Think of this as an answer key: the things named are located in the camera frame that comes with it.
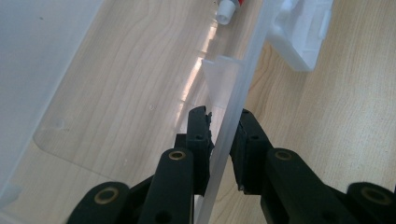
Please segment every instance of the transparent plastic box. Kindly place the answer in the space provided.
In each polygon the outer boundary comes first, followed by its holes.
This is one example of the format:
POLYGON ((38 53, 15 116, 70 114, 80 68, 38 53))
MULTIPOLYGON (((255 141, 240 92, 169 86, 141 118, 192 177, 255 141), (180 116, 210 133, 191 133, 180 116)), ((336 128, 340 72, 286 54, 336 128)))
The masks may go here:
POLYGON ((194 214, 207 223, 282 3, 247 0, 226 26, 214 1, 1 3, 0 223, 63 223, 90 188, 153 175, 199 105, 215 142, 194 214))

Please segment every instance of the wooden table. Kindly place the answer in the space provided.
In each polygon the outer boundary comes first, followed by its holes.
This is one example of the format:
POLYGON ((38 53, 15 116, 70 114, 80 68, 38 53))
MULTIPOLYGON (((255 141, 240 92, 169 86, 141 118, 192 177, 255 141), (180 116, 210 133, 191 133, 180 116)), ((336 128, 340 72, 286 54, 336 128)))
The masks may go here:
MULTIPOLYGON (((255 13, 260 1, 251 2, 245 10, 255 13)), ((123 180, 129 185, 138 183, 153 173, 161 151, 130 150, 130 146, 172 145, 166 136, 182 132, 185 122, 178 116, 195 104, 205 103, 206 91, 194 88, 202 81, 196 59, 213 58, 214 55, 205 55, 206 48, 225 52, 227 46, 216 41, 211 46, 206 43, 208 36, 213 38, 211 32, 215 33, 218 26, 213 24, 213 28, 203 30, 203 36, 191 36, 201 41, 201 50, 196 50, 196 46, 187 42, 177 43, 177 37, 188 32, 182 30, 183 20, 176 19, 190 20, 195 29, 204 29, 209 21, 197 20, 197 15, 206 12, 198 10, 191 14, 193 16, 185 12, 176 17, 174 14, 183 11, 184 5, 170 8, 166 4, 149 3, 152 2, 105 1, 65 75, 60 93, 54 97, 51 106, 57 109, 49 110, 46 116, 50 119, 43 121, 53 125, 41 127, 41 131, 48 134, 73 134, 73 138, 53 141, 54 138, 51 140, 46 135, 36 136, 11 180, 22 186, 21 195, 5 208, 4 217, 16 217, 27 223, 61 223, 93 186, 110 179, 123 180), (156 33, 153 21, 145 20, 148 14, 158 15, 155 22, 160 25, 171 24, 169 32, 156 33), (140 18, 137 23, 129 23, 136 18, 140 18), (144 48, 150 41, 161 43, 161 47, 144 48), (140 58, 131 57, 129 52, 134 50, 140 50, 140 58), (182 51, 193 54, 195 60, 180 56, 182 51), (152 55, 160 55, 160 59, 153 61, 152 55), (180 77, 176 86, 168 83, 168 77, 161 74, 163 65, 170 62, 175 63, 174 68, 167 69, 166 73, 177 78, 179 73, 189 72, 190 78, 180 77), (142 66, 143 63, 153 66, 142 66), (138 75, 147 72, 154 75, 138 75), (175 94, 180 95, 179 101, 162 104, 175 94), (134 110, 134 105, 144 109, 134 110), (139 125, 142 120, 151 121, 151 126, 139 125), (176 128, 173 132, 156 129, 156 122, 176 128), (70 139, 78 141, 68 141, 68 147, 59 147, 70 139), (73 147, 81 150, 68 150, 73 147), (101 151, 92 154, 97 148, 101 151)), ((214 4, 210 1, 205 4, 213 8, 209 3, 214 4)), ((390 0, 335 0, 331 27, 315 72, 291 71, 277 53, 265 45, 251 83, 246 108, 255 114, 273 145, 298 152, 325 183, 341 191, 357 181, 394 189, 394 11, 396 2, 390 0)), ((219 29, 229 29, 222 32, 225 35, 251 29, 248 25, 236 24, 235 27, 219 29)), ((232 41, 243 43, 246 39, 242 32, 232 41)), ((244 45, 238 46, 240 49, 228 53, 240 57, 244 45)), ((228 162, 211 223, 263 222, 259 197, 244 196, 236 190, 233 169, 228 162)))

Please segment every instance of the wood grain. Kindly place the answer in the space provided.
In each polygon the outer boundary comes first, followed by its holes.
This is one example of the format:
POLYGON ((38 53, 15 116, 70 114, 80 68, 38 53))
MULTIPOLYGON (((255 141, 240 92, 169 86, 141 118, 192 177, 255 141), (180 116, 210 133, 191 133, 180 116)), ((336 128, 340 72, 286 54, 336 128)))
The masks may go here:
MULTIPOLYGON (((275 147, 298 152, 328 185, 345 192, 369 181, 396 184, 394 1, 334 1, 313 73, 291 71, 265 45, 246 108, 275 147)), ((211 223, 265 223, 260 198, 243 196, 231 161, 211 223)))
MULTIPOLYGON (((187 112, 208 104, 200 60, 241 59, 260 5, 247 1, 218 27, 213 1, 105 1, 12 179, 21 195, 2 215, 62 223, 93 186, 151 175, 187 112)), ((315 72, 291 71, 265 45, 251 83, 246 108, 273 144, 341 191, 396 182, 395 10, 394 1, 335 0, 315 72)), ((210 222, 264 223, 259 201, 236 190, 228 162, 210 222)))

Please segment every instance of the tube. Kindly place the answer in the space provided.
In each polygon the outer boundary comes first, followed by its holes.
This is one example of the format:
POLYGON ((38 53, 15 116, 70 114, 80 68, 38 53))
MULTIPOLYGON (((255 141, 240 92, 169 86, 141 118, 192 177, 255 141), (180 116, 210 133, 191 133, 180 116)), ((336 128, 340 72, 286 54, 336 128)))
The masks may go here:
POLYGON ((242 6, 245 0, 221 0, 216 21, 221 25, 230 23, 233 13, 242 6))

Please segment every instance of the screw hole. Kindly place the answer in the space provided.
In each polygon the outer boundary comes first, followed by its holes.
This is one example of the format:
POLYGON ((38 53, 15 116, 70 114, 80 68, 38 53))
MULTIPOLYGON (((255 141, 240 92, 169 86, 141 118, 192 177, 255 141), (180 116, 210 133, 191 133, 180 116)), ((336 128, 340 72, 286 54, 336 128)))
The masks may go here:
POLYGON ((275 156, 282 160, 282 161, 289 161, 291 160, 291 154, 289 152, 286 151, 278 151, 275 153, 275 156))
POLYGON ((161 211, 155 216, 157 223, 169 223, 172 220, 172 216, 167 211, 161 211))
POLYGON ((94 200, 98 204, 107 204, 116 200, 118 196, 119 191, 116 188, 108 187, 99 191, 95 195, 94 200))
POLYGON ((173 151, 169 153, 169 158, 174 161, 183 160, 186 157, 186 153, 182 151, 173 151))
POLYGON ((392 203, 392 199, 378 189, 364 187, 361 189, 361 195, 372 203, 381 205, 389 205, 392 203))

